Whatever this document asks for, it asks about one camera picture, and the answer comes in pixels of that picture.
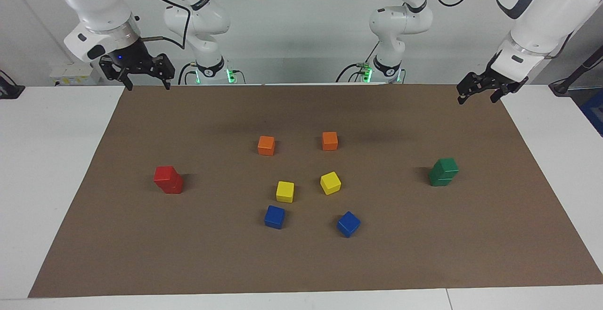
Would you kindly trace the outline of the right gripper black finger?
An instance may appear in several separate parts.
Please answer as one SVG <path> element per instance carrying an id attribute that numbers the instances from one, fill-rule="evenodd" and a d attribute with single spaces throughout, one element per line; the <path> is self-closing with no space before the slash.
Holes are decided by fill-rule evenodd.
<path id="1" fill-rule="evenodd" d="M 104 73 L 104 76 L 109 81 L 118 81 L 122 83 L 127 90 L 133 89 L 133 83 L 129 78 L 130 68 L 119 67 L 115 65 L 112 59 L 100 59 L 99 66 Z"/>
<path id="2" fill-rule="evenodd" d="M 150 75 L 161 80 L 166 90 L 171 89 L 171 81 L 175 76 L 175 69 L 166 54 L 159 54 L 151 59 Z"/>

